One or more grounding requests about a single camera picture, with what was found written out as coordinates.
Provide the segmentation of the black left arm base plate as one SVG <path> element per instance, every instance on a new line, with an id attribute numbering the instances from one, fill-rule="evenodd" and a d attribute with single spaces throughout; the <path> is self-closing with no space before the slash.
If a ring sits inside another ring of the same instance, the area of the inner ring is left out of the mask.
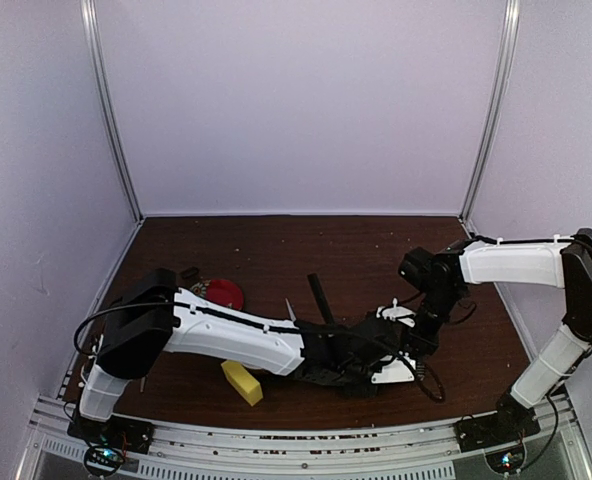
<path id="1" fill-rule="evenodd" d="M 108 446 L 127 453 L 147 454 L 153 440 L 154 425 L 120 416 L 112 416 L 107 422 L 99 422 L 75 415 L 67 428 L 67 434 L 85 444 Z"/>

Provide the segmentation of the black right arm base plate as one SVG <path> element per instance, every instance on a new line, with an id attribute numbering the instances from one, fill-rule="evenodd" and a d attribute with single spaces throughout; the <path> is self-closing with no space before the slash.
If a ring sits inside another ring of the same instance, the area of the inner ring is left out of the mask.
<path id="1" fill-rule="evenodd" d="M 462 453 L 489 449 L 509 443 L 520 443 L 541 431 L 537 420 L 529 416 L 518 425 L 504 422 L 498 413 L 469 416 L 454 424 L 456 439 Z"/>

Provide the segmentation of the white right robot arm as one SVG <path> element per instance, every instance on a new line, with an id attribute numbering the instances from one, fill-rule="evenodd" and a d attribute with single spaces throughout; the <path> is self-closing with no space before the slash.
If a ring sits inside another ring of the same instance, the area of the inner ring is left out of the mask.
<path id="1" fill-rule="evenodd" d="M 540 352 L 506 390 L 489 419 L 495 440 L 511 440 L 533 408 L 555 390 L 592 350 L 592 229 L 542 239 L 475 236 L 438 253 L 417 247 L 406 253 L 399 275 L 422 296 L 404 345 L 428 357 L 439 344 L 456 304 L 472 285 L 499 286 L 504 303 L 526 339 L 543 333 Z"/>

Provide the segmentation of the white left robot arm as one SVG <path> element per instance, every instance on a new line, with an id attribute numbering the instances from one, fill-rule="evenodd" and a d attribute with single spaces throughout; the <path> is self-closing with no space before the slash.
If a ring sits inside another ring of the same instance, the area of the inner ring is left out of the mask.
<path id="1" fill-rule="evenodd" d="M 276 376 L 338 388 L 365 388 L 413 380 L 417 363 L 402 350 L 401 334 L 414 324 L 398 304 L 368 313 L 347 327 L 296 317 L 266 318 L 218 305 L 179 286 L 156 269 L 109 308 L 103 331 L 87 351 L 92 365 L 78 403 L 82 429 L 99 444 L 113 442 L 113 415 L 127 385 L 150 373 L 164 353 L 198 354 L 237 362 Z"/>

